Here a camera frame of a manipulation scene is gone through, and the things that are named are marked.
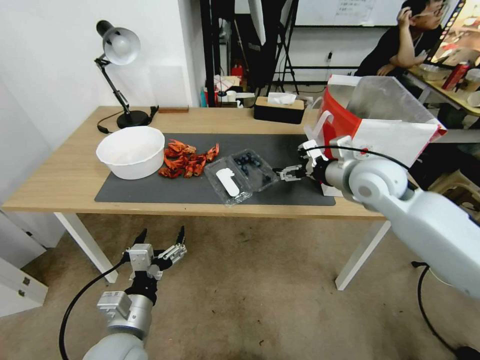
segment desk lamp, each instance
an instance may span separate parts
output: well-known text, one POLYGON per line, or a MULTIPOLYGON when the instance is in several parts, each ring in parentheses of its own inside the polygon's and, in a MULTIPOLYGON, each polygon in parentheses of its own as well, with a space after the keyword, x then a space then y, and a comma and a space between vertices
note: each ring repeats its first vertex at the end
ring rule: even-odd
POLYGON ((101 20, 96 24, 96 31, 102 37, 103 54, 95 59, 95 63, 100 68, 106 82, 110 85, 113 94, 123 108, 123 114, 116 120, 118 127, 123 129, 148 125, 151 121, 148 114, 138 110, 130 111, 129 102, 115 88, 105 71, 105 67, 108 64, 127 65, 134 61, 140 52, 139 37, 133 31, 123 27, 114 27, 105 20, 101 20))

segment hand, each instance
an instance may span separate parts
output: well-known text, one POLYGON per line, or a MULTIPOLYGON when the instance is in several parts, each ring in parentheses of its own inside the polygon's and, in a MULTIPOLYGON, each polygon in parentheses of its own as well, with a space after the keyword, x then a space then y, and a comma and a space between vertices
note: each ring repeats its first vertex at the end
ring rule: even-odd
POLYGON ((392 72, 393 69, 395 69, 396 66, 395 65, 392 65, 392 64, 387 64, 385 66, 382 66, 377 72, 376 72, 376 75, 377 76, 387 76, 388 74, 390 74, 392 72))
POLYGON ((405 29, 410 27, 410 18, 412 17, 412 10, 410 7, 404 7, 400 12, 398 13, 398 16, 396 17, 396 20, 398 22, 398 27, 400 29, 405 29))
POLYGON ((423 64, 425 62, 425 60, 427 60, 427 54, 420 54, 418 56, 415 56, 415 64, 417 65, 420 65, 420 64, 423 64))

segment black desk mat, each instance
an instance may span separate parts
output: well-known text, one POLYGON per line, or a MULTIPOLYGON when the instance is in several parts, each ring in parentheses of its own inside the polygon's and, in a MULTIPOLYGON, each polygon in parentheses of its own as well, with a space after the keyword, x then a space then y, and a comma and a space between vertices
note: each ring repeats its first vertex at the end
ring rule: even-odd
MULTIPOLYGON (((217 159, 244 149, 257 152, 272 168, 284 168, 299 163, 297 148, 307 140, 305 135, 252 134, 165 134, 206 152, 220 144, 217 159)), ((101 203, 159 203, 159 204, 221 204, 207 176, 169 179, 154 173, 138 180, 123 180, 110 173, 101 187, 96 202, 101 203)), ((311 205, 333 206, 333 197, 322 196, 322 189, 310 179, 277 182, 262 192, 256 192, 242 204, 248 205, 311 205)))

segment lamp base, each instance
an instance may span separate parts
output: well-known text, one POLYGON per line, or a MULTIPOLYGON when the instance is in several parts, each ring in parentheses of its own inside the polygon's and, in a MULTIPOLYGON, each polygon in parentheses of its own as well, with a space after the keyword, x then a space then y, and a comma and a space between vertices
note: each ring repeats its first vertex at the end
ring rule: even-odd
POLYGON ((150 124, 150 117, 147 113, 139 110, 130 111, 130 115, 123 113, 116 120, 120 129, 132 126, 146 126, 150 124))

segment lamp shade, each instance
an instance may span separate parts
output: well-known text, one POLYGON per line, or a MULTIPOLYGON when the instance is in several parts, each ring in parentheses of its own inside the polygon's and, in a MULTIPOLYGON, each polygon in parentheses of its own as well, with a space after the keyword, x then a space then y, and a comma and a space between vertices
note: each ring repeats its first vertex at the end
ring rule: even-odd
POLYGON ((140 39, 133 31, 114 27, 105 20, 96 24, 96 31, 103 39, 103 52, 111 63, 130 64, 140 53, 140 39))

